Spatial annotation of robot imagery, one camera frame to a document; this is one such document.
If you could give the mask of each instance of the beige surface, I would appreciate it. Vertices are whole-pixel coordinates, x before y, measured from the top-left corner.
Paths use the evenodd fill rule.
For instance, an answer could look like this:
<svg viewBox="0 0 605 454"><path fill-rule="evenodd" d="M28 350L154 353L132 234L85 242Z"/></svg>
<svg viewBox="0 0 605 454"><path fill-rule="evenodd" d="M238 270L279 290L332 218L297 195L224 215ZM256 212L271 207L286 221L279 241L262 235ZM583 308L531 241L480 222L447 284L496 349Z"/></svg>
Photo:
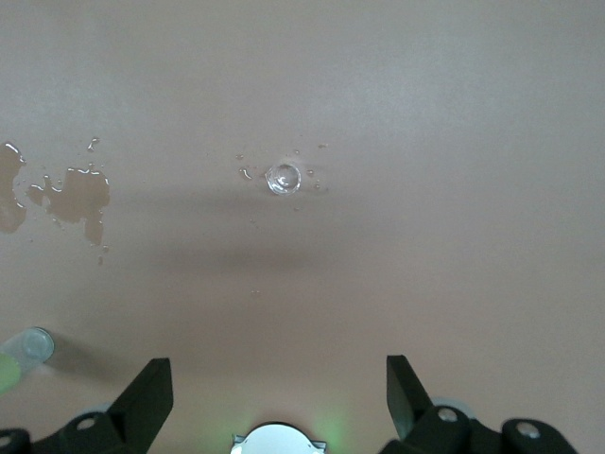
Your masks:
<svg viewBox="0 0 605 454"><path fill-rule="evenodd" d="M603 23L599 1L5 2L26 218L0 233L0 333L59 346L2 426L40 438L170 356L151 452L283 419L373 453L403 353L493 428L602 452ZM259 176L287 154L315 175L281 198ZM91 162L94 247L24 194Z"/></svg>

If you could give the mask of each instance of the table surface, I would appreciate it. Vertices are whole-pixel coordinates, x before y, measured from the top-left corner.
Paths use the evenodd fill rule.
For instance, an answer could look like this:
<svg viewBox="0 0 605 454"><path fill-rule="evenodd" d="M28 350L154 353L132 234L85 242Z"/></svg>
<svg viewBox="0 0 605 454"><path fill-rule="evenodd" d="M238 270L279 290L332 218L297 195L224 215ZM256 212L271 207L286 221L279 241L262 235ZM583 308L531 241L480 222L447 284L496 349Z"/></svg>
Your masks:
<svg viewBox="0 0 605 454"><path fill-rule="evenodd" d="M41 438L170 357L151 453L268 420L373 453L404 354L491 428L602 452L604 22L599 1L7 2L0 143L25 165L4 148L0 334L57 349L2 426ZM296 194L268 190L282 162Z"/></svg>

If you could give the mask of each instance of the tube with green liquid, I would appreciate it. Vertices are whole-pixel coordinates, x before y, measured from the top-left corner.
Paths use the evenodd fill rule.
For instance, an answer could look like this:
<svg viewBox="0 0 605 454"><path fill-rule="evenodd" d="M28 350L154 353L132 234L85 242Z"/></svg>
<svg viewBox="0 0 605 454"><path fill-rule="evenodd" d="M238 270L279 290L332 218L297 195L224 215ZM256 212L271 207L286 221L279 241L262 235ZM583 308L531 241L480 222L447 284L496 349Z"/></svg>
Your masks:
<svg viewBox="0 0 605 454"><path fill-rule="evenodd" d="M19 383L24 373L49 359L54 350L53 339L38 327L0 344L0 395Z"/></svg>

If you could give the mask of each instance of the green liquid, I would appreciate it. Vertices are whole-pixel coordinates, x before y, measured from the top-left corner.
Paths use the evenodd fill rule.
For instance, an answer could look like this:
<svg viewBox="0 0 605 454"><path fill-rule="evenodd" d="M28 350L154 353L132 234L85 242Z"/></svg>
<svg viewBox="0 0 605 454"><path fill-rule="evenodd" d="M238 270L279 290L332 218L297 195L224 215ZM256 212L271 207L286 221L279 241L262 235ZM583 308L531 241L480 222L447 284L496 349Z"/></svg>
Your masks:
<svg viewBox="0 0 605 454"><path fill-rule="evenodd" d="M0 353L0 395L19 383L21 368L15 358Z"/></svg>

